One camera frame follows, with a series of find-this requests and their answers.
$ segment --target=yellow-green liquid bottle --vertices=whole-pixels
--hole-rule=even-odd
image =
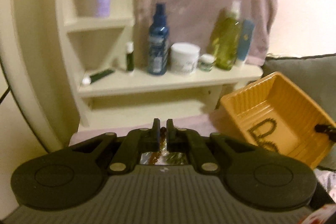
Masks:
[[[213,55],[216,66],[231,70],[237,56],[239,37],[242,31],[240,17],[240,1],[232,3],[232,9],[225,19],[218,19],[211,35]]]

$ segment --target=gray pillow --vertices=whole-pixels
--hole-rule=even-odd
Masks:
[[[263,76],[279,71],[298,85],[336,121],[336,54],[266,58]]]

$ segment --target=blue spray bottle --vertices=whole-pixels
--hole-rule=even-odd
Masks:
[[[165,4],[157,3],[153,24],[149,28],[148,72],[152,75],[164,75],[167,71],[169,28],[165,14]]]

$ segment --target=yellow container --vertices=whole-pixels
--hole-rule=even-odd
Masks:
[[[335,122],[297,85],[279,72],[221,98],[221,104],[247,142],[278,150],[312,169],[329,153],[333,142],[315,132],[315,125]],[[255,128],[268,119],[268,122]],[[274,124],[275,130],[268,136]]]

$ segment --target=metal screw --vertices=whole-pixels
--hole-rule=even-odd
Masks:
[[[202,164],[201,167],[204,171],[208,172],[216,171],[218,169],[218,165],[214,162],[206,162],[205,164]]]
[[[112,171],[121,172],[126,169],[126,165],[121,162],[115,162],[110,165]]]

